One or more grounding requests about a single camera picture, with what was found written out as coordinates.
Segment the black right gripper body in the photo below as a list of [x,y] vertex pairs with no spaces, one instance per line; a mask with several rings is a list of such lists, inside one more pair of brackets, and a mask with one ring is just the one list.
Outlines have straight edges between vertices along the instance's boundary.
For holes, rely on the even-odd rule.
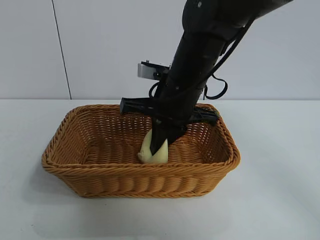
[[215,110],[196,106],[200,94],[206,89],[207,79],[187,88],[174,84],[173,95],[170,96],[166,96],[170,86],[164,78],[153,77],[152,80],[155,84],[149,89],[148,97],[121,99],[121,114],[140,113],[177,129],[195,123],[216,125],[218,113]]

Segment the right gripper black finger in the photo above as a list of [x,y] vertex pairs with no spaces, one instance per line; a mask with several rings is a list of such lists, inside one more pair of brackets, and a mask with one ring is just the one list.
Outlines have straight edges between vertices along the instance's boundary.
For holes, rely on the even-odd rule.
[[154,155],[160,147],[163,145],[166,140],[166,132],[164,125],[158,119],[152,119],[152,128],[151,128],[151,143],[150,143],[150,151],[151,154]]
[[171,126],[167,128],[166,130],[166,139],[168,141],[168,144],[171,145],[173,144],[178,138],[182,137],[186,131],[187,127],[186,126]]

